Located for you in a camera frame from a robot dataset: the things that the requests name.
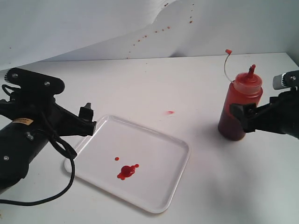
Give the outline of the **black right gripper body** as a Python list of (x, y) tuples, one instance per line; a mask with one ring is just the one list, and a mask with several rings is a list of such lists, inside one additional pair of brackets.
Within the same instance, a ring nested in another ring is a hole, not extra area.
[(257, 107), (256, 112), (259, 131), (299, 137), (298, 87), (284, 91), (276, 97), (270, 97), (269, 103)]

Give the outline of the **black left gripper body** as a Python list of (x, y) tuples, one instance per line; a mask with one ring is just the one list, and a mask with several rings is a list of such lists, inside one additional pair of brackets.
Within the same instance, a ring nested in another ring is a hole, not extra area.
[(51, 126), (58, 136), (79, 135), (79, 117), (59, 106), (53, 94), (14, 90), (8, 95), (9, 100), (0, 100), (0, 114), (4, 117), (32, 119), (44, 129)]

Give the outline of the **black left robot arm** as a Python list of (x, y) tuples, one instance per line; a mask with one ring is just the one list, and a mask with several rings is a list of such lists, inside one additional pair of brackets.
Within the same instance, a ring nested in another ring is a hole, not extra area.
[(53, 94), (12, 88), (8, 101), (0, 101), (0, 113), (11, 120), (0, 131), (0, 190), (6, 191), (28, 174), (29, 165), (50, 143), (73, 161), (77, 153), (62, 138), (92, 136), (96, 128), (91, 103), (75, 115), (56, 103)]

